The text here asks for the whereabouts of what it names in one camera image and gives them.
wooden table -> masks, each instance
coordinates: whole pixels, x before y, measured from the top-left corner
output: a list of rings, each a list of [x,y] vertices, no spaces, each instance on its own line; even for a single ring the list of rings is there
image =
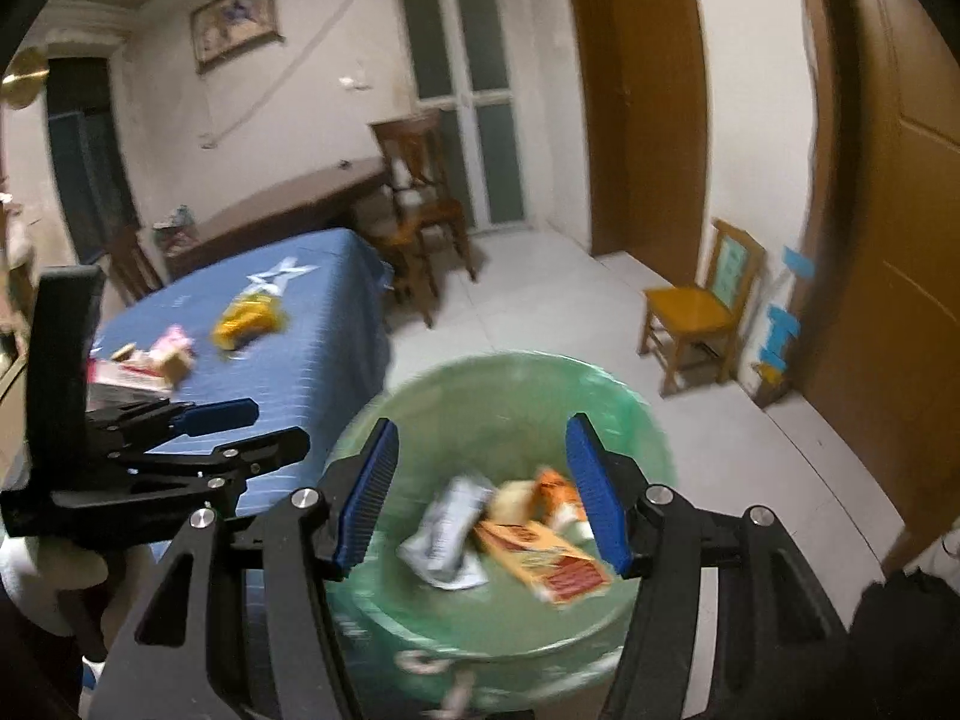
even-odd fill
[[[165,255],[171,279],[294,235],[350,224],[353,204],[387,183],[380,157],[331,166],[267,187],[197,225],[198,244]]]

orange food package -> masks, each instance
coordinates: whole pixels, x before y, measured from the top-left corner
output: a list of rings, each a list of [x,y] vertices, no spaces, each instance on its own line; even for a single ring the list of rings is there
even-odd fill
[[[554,469],[541,469],[536,476],[536,494],[544,501],[544,521],[551,530],[560,533],[576,522],[578,538],[593,538],[584,503],[570,480]]]
[[[597,559],[534,520],[498,525],[485,519],[474,532],[501,565],[552,604],[568,604],[610,584]]]

picture frame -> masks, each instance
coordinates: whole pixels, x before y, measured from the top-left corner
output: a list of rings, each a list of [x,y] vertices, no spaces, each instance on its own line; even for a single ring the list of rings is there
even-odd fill
[[[251,49],[282,41],[275,0],[213,0],[190,14],[197,73]]]

green plastic bin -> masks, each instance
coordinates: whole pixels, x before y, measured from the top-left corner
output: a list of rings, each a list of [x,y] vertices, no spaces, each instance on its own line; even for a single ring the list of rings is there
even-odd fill
[[[569,478],[565,428],[578,412],[651,482],[674,484],[664,435],[647,405],[600,368],[555,355],[508,352],[435,368],[371,401],[349,425],[333,458],[358,452],[381,416],[400,430],[400,462],[367,558],[347,581],[328,585],[348,660],[362,664],[352,667],[362,700],[393,689],[440,704],[455,675],[469,670],[472,707],[510,712],[613,675],[637,581],[614,578],[605,594],[555,608],[483,553],[490,581],[458,591],[424,584],[397,557],[453,476],[480,472],[499,485],[552,466]],[[580,546],[596,555],[592,542]],[[450,664],[414,674],[398,665],[411,651]]]

metal screw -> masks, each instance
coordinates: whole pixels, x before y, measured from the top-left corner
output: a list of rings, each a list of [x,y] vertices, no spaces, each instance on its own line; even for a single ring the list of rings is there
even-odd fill
[[[298,509],[309,509],[320,500],[320,493],[314,488],[301,488],[290,496],[290,502]]]
[[[760,525],[761,528],[769,528],[776,522],[776,517],[774,517],[774,512],[771,512],[765,506],[755,506],[750,509],[750,522]]]
[[[647,500],[657,506],[666,506],[673,501],[673,490],[663,485],[650,485],[647,488]]]
[[[212,525],[216,518],[217,514],[213,509],[197,509],[193,514],[190,514],[190,527],[206,528]]]

